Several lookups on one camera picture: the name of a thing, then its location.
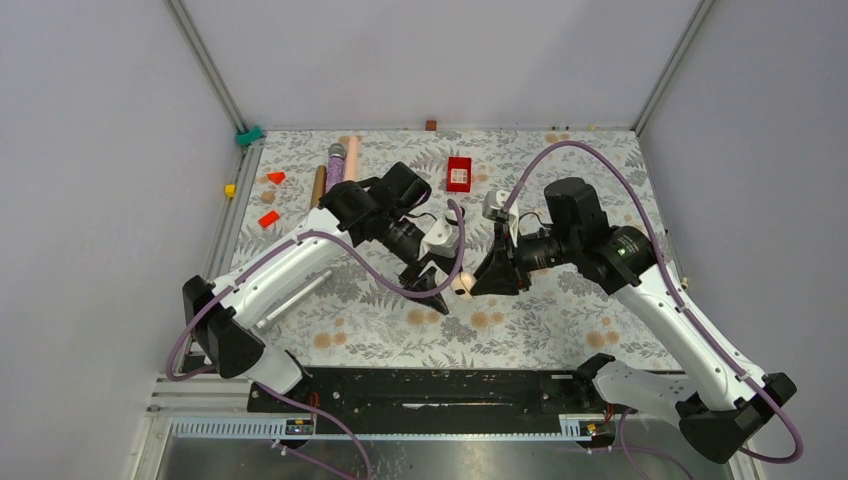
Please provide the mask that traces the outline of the brown microphone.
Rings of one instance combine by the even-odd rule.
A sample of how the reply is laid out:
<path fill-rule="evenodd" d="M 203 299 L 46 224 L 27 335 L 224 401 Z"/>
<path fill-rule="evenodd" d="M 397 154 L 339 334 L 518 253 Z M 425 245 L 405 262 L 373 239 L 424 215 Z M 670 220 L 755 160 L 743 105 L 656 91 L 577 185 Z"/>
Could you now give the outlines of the brown microphone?
<path fill-rule="evenodd" d="M 320 198 L 326 191 L 327 166 L 319 165 L 314 174 L 313 187 L 310 198 L 310 208 L 316 208 L 319 205 Z"/>

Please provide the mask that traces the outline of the floral patterned table mat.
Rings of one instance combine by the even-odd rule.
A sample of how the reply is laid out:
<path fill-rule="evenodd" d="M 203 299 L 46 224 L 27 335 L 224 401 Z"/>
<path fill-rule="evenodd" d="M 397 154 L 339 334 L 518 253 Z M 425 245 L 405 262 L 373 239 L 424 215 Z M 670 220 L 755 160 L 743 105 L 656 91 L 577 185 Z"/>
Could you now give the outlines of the floral patterned table mat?
<path fill-rule="evenodd" d="M 290 232 L 309 209 L 315 170 L 328 160 L 339 131 L 276 131 L 261 151 L 234 249 L 239 266 Z M 359 174 L 380 177 L 402 162 L 433 189 L 416 210 L 428 228 L 452 196 L 445 190 L 448 158 L 472 159 L 472 189 L 458 194 L 466 212 L 464 267 L 474 271 L 490 246 L 492 230 L 482 215 L 485 195 L 510 190 L 533 159 L 539 160 L 517 205 L 523 232 L 548 220 L 543 188 L 580 177 L 597 191 L 612 224 L 640 227 L 648 215 L 656 232 L 660 212 L 636 136 L 626 131 L 366 131 L 359 134 Z M 268 172 L 286 179 L 271 183 Z M 272 204 L 260 195 L 275 194 Z M 262 229 L 258 219 L 277 211 Z M 518 296 L 463 300 L 445 292 L 448 315 L 403 299 L 375 282 L 348 255 L 335 258 L 332 276 L 285 318 L 262 334 L 307 366 L 568 369 L 607 353 L 646 370 L 672 371 L 677 363 L 648 327 L 571 266 L 535 272 Z"/>

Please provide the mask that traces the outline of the silver microphone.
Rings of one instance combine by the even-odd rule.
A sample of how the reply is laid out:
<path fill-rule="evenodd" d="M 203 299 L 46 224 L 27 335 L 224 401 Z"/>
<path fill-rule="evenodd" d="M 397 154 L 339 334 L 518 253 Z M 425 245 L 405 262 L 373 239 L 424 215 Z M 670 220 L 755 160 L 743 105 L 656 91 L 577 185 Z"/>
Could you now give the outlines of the silver microphone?
<path fill-rule="evenodd" d="M 332 270 L 329 268 L 310 274 L 300 286 L 284 295 L 265 312 L 265 315 L 254 326 L 255 332 L 261 334 L 268 332 L 274 325 L 281 322 L 290 310 L 293 310 L 313 294 L 331 276 Z"/>

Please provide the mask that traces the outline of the red small box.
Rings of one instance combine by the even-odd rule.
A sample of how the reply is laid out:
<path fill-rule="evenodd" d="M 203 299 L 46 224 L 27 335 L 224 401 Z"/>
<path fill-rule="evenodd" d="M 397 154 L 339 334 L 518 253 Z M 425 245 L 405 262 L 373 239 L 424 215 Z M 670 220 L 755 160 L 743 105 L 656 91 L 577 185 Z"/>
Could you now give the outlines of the red small box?
<path fill-rule="evenodd" d="M 451 156 L 448 158 L 446 186 L 447 192 L 469 193 L 472 188 L 472 159 L 470 157 Z"/>

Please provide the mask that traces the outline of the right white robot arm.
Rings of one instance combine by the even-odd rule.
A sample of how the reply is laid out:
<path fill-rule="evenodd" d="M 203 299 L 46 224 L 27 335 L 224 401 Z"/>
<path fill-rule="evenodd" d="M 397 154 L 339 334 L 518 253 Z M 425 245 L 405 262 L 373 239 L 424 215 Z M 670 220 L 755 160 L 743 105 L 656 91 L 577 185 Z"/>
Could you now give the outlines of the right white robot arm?
<path fill-rule="evenodd" d="M 634 313 L 684 371 L 674 380 L 597 354 L 576 369 L 575 402 L 597 412 L 617 404 L 676 426 L 703 457 L 728 462 L 795 393 L 783 373 L 767 373 L 705 317 L 656 257 L 637 228 L 613 226 L 595 189 L 570 177 L 544 190 L 550 222 L 518 230 L 519 213 L 505 191 L 484 199 L 494 224 L 492 246 L 475 272 L 474 296 L 527 291 L 537 270 L 569 264 Z"/>

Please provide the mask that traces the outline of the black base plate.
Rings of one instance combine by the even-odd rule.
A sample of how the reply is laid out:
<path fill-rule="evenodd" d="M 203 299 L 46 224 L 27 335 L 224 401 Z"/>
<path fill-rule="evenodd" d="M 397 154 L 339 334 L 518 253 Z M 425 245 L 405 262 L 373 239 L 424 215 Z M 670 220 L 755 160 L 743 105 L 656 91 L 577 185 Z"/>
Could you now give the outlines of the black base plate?
<path fill-rule="evenodd" d="M 559 434 L 566 419 L 610 435 L 623 406 L 608 407 L 570 371 L 314 367 L 278 400 L 251 388 L 250 413 L 334 415 L 361 435 Z"/>

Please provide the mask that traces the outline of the beige earbud charging case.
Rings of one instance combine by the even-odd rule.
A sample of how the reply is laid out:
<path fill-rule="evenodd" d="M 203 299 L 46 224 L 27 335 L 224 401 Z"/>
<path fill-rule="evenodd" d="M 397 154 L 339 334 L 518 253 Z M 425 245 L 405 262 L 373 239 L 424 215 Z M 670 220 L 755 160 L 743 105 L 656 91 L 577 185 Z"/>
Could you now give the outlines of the beige earbud charging case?
<path fill-rule="evenodd" d="M 470 300 L 473 298 L 471 294 L 471 289 L 476 283 L 476 278 L 472 273 L 463 271 L 460 272 L 451 283 L 452 292 L 459 298 L 463 300 Z"/>

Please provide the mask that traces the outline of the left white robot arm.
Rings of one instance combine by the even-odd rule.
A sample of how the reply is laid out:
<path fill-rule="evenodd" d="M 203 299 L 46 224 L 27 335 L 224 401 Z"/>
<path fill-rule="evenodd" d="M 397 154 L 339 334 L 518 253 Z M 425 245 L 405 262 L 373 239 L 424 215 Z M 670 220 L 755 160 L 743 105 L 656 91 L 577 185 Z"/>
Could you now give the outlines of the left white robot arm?
<path fill-rule="evenodd" d="M 184 283 L 186 328 L 177 343 L 192 338 L 201 347 L 210 361 L 203 372 L 263 383 L 282 408 L 301 409 L 311 388 L 302 368 L 291 354 L 267 346 L 262 334 L 271 313 L 305 293 L 335 258 L 348 254 L 386 288 L 448 314 L 441 293 L 462 269 L 464 211 L 449 201 L 448 212 L 423 231 L 411 213 L 431 192 L 401 162 L 382 177 L 334 185 L 258 256 L 213 280 L 195 275 Z"/>

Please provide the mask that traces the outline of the pink microphone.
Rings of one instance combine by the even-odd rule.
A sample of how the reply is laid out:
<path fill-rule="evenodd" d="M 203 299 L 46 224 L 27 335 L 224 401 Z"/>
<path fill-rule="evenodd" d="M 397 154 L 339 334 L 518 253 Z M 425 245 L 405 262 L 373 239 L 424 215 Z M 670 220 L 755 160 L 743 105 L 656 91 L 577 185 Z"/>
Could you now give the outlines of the pink microphone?
<path fill-rule="evenodd" d="M 357 181 L 359 170 L 359 150 L 360 139 L 358 136 L 351 136 L 346 147 L 346 156 L 344 161 L 343 180 Z"/>

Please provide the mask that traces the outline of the purple glitter microphone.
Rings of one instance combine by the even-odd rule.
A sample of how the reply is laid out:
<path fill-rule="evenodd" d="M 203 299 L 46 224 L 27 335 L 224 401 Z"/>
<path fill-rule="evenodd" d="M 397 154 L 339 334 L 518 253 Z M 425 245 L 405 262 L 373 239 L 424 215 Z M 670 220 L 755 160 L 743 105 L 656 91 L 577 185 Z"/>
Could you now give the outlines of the purple glitter microphone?
<path fill-rule="evenodd" d="M 341 143 L 333 143 L 328 148 L 326 165 L 325 192 L 328 193 L 336 184 L 343 181 L 345 158 L 347 150 Z"/>

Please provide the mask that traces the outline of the red triangular block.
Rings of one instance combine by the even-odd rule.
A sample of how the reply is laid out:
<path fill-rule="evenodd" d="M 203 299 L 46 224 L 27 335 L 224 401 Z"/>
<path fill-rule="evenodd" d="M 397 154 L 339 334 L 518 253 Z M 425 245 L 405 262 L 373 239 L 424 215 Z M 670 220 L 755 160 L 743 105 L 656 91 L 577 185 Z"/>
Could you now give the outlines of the red triangular block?
<path fill-rule="evenodd" d="M 268 172 L 266 178 L 273 184 L 279 185 L 286 179 L 286 174 L 282 171 Z"/>

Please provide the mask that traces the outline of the red flat block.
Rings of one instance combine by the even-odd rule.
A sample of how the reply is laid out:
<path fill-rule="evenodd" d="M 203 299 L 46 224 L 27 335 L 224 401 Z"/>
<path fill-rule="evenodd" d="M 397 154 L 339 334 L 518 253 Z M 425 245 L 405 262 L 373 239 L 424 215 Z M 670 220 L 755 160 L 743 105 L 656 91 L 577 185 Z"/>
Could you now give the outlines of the red flat block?
<path fill-rule="evenodd" d="M 258 219 L 258 224 L 262 229 L 268 229 L 274 225 L 280 218 L 277 211 L 269 211 Z"/>

